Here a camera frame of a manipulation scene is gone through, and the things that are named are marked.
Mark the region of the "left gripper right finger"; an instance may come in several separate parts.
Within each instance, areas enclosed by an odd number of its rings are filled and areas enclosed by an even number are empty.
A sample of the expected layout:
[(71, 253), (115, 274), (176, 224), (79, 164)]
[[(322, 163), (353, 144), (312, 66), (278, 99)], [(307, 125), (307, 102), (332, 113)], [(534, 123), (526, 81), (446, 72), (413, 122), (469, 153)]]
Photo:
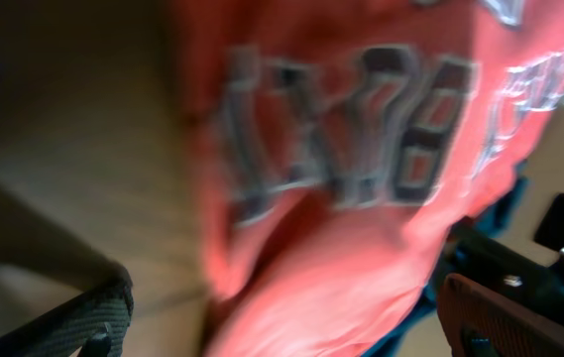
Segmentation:
[(454, 356), (564, 357), (564, 326), (451, 274), (437, 314)]

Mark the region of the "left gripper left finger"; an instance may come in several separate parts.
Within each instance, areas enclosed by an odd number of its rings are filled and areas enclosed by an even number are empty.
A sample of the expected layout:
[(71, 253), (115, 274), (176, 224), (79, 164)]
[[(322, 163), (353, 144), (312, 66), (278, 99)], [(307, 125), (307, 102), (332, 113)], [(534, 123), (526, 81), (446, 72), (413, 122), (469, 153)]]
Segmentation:
[(1, 336), (0, 357), (120, 357), (133, 311), (122, 272)]

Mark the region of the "red t-shirt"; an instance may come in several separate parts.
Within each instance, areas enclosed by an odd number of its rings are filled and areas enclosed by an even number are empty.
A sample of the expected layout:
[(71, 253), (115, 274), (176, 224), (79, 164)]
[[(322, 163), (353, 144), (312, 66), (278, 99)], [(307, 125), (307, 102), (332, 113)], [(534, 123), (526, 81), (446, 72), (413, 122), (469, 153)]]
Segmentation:
[(564, 96), (564, 0), (181, 0), (206, 356), (359, 356)]

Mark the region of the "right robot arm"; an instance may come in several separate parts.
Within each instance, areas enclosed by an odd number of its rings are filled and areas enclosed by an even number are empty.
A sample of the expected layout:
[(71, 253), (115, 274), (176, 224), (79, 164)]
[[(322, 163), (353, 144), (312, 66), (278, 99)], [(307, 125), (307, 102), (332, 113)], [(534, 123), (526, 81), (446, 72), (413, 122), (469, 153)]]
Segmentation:
[(555, 253), (539, 264), (496, 240), (520, 194), (510, 192), (450, 232), (455, 242), (437, 269), (438, 316), (457, 356), (564, 356), (564, 193), (533, 234)]

